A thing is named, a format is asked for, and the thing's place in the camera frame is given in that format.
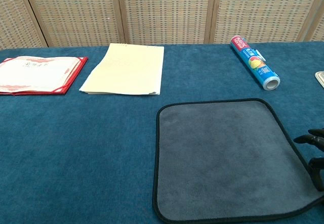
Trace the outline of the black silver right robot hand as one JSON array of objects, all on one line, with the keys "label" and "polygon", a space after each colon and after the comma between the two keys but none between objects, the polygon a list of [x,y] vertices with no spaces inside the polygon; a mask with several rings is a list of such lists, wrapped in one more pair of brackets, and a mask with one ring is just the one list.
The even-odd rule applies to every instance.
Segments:
[{"label": "black silver right robot hand", "polygon": [[[294,142],[297,144],[313,145],[323,152],[323,128],[309,129],[308,133],[308,135],[296,137]],[[323,157],[311,158],[307,169],[316,189],[323,191],[323,180],[320,175],[320,172],[323,170]]]}]

